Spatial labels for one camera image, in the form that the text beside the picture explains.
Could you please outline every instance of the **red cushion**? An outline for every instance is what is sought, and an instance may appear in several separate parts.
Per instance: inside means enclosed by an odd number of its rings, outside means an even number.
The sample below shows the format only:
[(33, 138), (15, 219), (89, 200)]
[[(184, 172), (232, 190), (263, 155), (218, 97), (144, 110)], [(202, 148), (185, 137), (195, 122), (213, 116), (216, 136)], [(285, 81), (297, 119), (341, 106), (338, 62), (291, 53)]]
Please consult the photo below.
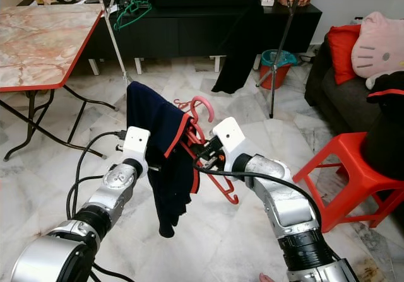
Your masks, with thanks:
[(359, 38), (360, 25), (332, 26), (328, 32), (335, 82), (340, 85), (357, 75), (352, 68), (351, 52)]

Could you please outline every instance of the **black cloth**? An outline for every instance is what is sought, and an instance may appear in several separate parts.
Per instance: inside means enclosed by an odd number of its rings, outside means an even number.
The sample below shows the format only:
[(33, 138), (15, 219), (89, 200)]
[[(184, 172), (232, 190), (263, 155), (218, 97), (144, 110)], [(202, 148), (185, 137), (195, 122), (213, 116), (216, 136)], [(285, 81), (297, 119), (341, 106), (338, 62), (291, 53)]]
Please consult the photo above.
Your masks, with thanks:
[(244, 86), (259, 52), (260, 37), (264, 35), (263, 16), (260, 0), (252, 0), (236, 20), (219, 46), (219, 53), (226, 54), (226, 59), (212, 91), (233, 94)]
[(149, 166), (161, 167), (159, 172), (149, 170), (153, 187), (161, 236), (174, 236), (173, 226), (186, 212), (191, 202), (190, 192), (199, 187), (199, 174), (193, 169), (193, 159), (181, 146), (182, 136), (191, 116), (185, 114), (158, 93), (138, 82), (128, 86), (127, 124), (150, 131), (146, 150)]
[(378, 103), (382, 113), (395, 122), (404, 124), (404, 71), (378, 77), (367, 96), (369, 103)]

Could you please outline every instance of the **cable connector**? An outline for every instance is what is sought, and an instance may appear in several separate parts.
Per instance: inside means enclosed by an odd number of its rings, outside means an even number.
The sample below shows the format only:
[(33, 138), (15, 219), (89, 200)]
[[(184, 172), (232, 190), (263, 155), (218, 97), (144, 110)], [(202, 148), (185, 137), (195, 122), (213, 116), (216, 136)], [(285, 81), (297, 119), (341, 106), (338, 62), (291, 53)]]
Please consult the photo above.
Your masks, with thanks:
[(115, 132), (116, 136), (120, 139), (120, 140), (125, 140), (126, 137), (126, 130), (122, 129), (120, 131)]

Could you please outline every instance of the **red table edge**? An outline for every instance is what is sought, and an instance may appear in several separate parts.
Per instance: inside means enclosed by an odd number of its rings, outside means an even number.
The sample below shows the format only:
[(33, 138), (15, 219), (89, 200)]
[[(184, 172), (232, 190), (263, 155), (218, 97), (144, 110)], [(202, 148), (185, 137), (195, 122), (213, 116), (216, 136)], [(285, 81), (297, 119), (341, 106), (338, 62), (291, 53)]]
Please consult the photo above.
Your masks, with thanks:
[(64, 75), (64, 78), (62, 79), (61, 82), (59, 83), (54, 83), (51, 85), (26, 85), (26, 86), (10, 86), (6, 88), (0, 87), (0, 92), (6, 92), (6, 91), (36, 91), (36, 90), (51, 90), (54, 88), (61, 88), (64, 86), (64, 84), (67, 82), (69, 79), (69, 76), (71, 72), (73, 71), (74, 66), (77, 63), (77, 60), (80, 58), (81, 53), (83, 52), (88, 40), (90, 39), (92, 33), (94, 32), (95, 27), (97, 26), (98, 22), (101, 19), (102, 15), (102, 9), (100, 8), (100, 12), (97, 16), (97, 19), (94, 21), (93, 26), (91, 27), (90, 31), (87, 34), (87, 37), (84, 39), (80, 49), (78, 50), (76, 57), (73, 59), (72, 63), (70, 64), (70, 67), (66, 74)]

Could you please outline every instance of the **gray sofa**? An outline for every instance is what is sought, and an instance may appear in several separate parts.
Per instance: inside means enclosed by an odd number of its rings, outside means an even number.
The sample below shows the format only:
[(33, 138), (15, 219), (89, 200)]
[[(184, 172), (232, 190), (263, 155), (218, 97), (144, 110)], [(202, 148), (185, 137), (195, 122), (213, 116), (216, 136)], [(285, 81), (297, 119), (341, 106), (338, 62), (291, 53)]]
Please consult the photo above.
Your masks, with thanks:
[[(357, 77), (341, 85), (334, 79), (333, 62), (327, 36), (317, 53), (306, 83), (305, 99), (310, 106), (317, 106), (337, 133), (368, 131), (381, 113), (378, 104), (366, 102), (369, 90), (365, 79)], [(381, 192), (381, 198), (387, 193)], [(404, 203), (394, 211), (404, 229)]]

